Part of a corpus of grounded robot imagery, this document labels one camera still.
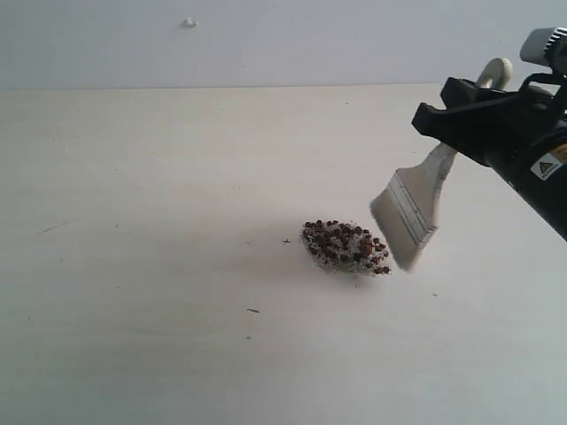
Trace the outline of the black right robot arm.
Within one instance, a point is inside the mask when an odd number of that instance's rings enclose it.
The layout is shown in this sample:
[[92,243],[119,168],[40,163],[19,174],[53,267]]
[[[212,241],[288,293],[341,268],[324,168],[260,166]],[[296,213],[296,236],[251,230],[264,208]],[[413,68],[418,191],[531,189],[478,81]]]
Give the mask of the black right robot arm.
[[412,125],[493,169],[551,228],[566,235],[566,78],[533,73],[516,91],[450,77],[444,108],[421,103]]

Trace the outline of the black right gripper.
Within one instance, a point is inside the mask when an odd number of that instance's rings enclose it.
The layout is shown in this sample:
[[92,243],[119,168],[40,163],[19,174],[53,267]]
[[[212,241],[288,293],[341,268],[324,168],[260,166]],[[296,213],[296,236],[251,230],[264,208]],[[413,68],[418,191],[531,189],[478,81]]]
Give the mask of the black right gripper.
[[535,73],[516,92],[481,88],[449,77],[440,92],[445,110],[419,104],[412,125],[498,173],[554,173],[554,153],[566,139],[566,76]]

